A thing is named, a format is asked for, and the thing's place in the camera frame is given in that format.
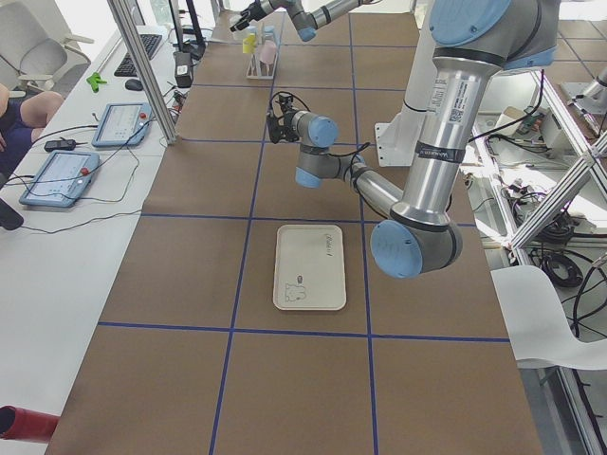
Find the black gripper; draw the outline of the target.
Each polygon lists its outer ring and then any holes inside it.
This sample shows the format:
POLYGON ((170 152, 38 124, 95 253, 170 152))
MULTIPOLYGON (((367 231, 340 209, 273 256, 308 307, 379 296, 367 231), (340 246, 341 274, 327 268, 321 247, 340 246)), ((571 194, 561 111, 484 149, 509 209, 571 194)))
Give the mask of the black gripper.
POLYGON ((230 30, 232 32, 246 30, 250 21, 260 21, 273 12, 271 2, 268 0, 254 0, 246 9, 241 11, 242 17, 234 22, 230 30))
POLYGON ((280 114, 276 114, 277 118, 272 113, 266 115, 267 134, 269 140, 277 144, 280 141, 296 142, 300 140, 300 135, 297 133, 297 128, 294 126, 294 118, 298 110, 289 110, 289 100, 275 100, 272 103, 280 114))

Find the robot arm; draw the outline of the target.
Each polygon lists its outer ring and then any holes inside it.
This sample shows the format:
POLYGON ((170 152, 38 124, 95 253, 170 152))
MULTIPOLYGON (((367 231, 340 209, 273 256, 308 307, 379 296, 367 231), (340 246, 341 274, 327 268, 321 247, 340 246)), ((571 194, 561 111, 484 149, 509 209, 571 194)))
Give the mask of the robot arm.
POLYGON ((321 5, 314 11, 306 11, 301 1, 296 0, 264 0, 253 1, 240 12, 236 21, 230 26, 231 32, 245 30, 252 22, 259 22, 277 9, 284 9, 290 21, 303 42, 313 40, 317 30, 331 24, 342 15, 373 1, 335 0, 321 5))
POLYGON ((333 120, 297 109, 281 94, 282 113, 267 111, 272 142, 299 142, 296 181, 317 188, 341 178, 384 216, 371 234, 377 266, 387 275, 412 278, 452 264, 462 250, 457 225, 447 214, 459 166, 489 80, 501 71, 548 66, 554 59, 558 1, 436 1, 426 17, 435 43, 432 82, 420 138, 403 189, 356 155, 329 149, 333 120))

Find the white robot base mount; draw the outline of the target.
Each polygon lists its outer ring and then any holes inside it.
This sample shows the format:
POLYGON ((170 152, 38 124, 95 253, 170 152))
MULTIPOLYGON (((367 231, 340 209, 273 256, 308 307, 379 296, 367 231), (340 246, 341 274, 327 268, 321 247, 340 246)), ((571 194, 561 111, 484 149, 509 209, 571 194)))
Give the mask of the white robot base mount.
POLYGON ((407 122, 376 123, 375 137, 379 166, 410 167, 419 133, 419 126, 407 122))

